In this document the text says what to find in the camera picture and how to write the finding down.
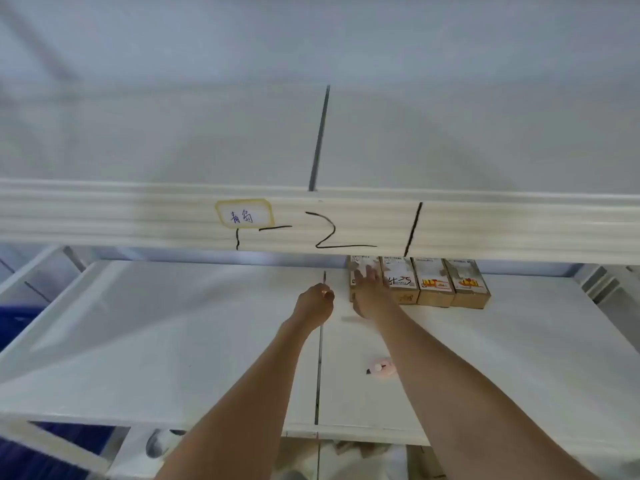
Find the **black marker line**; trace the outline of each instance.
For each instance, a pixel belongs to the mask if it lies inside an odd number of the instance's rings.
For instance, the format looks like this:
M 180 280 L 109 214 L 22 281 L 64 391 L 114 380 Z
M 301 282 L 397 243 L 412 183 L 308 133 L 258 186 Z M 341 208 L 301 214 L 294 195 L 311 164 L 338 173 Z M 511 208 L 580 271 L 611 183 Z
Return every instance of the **black marker line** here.
M 327 222 L 329 222 L 329 224 L 331 224 L 333 226 L 333 230 L 331 231 L 331 234 L 329 234 L 327 237 L 325 237 L 322 241 L 318 242 L 316 244 L 316 249 L 377 248 L 377 246 L 373 246 L 372 244 L 347 244 L 345 246 L 321 246 L 320 244 L 322 244 L 324 241 L 329 239 L 333 234 L 335 234 L 335 224 L 332 222 L 332 220 L 329 217 L 325 217 L 322 214 L 316 214 L 315 212 L 305 212 L 305 214 L 309 214 L 310 216 L 322 217 L 324 220 L 326 220 Z
M 422 209 L 422 202 L 418 204 L 418 210 L 415 211 L 415 218 L 413 219 L 413 226 L 411 226 L 411 233 L 409 234 L 409 242 L 406 243 L 406 247 L 404 248 L 404 257 L 406 258 L 407 254 L 409 254 L 409 246 L 411 246 L 411 242 L 413 240 L 413 233 L 415 232 L 415 227 L 418 225 L 418 217 L 420 217 L 420 211 Z
M 258 231 L 261 231 L 261 230 L 271 230 L 271 229 L 283 229 L 284 227 L 293 227 L 293 226 L 263 227 L 262 229 L 258 229 Z
M 320 128 L 318 128 L 318 139 L 316 140 L 316 152 L 314 153 L 314 163 L 311 167 L 311 177 L 309 177 L 309 192 L 316 191 L 316 180 L 318 178 L 318 165 L 320 164 L 320 151 L 322 150 L 322 138 L 324 137 L 324 124 L 326 122 L 326 110 L 329 106 L 329 91 L 331 86 L 326 87 L 324 93 L 324 106 L 322 116 L 320 116 Z

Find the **printed label on box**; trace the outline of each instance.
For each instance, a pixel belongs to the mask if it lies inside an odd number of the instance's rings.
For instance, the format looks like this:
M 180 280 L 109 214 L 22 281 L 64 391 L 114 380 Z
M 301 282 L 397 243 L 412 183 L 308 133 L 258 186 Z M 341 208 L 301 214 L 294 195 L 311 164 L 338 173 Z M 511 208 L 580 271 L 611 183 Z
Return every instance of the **printed label on box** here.
M 420 289 L 452 292 L 447 272 L 440 258 L 413 258 Z
M 378 256 L 351 256 L 348 264 L 351 285 L 355 286 L 356 284 L 356 277 L 354 274 L 354 271 L 356 271 L 356 269 L 360 270 L 363 276 L 366 276 L 367 265 L 369 265 L 373 269 L 377 270 L 378 273 L 380 273 L 378 263 Z
M 271 204 L 263 198 L 219 200 L 216 211 L 223 226 L 231 229 L 273 227 L 275 220 Z
M 448 262 L 455 270 L 455 273 L 451 274 L 451 280 L 456 290 L 487 293 L 486 285 L 475 261 L 471 259 L 449 259 Z
M 383 256 L 382 266 L 389 286 L 394 288 L 418 288 L 409 258 Z

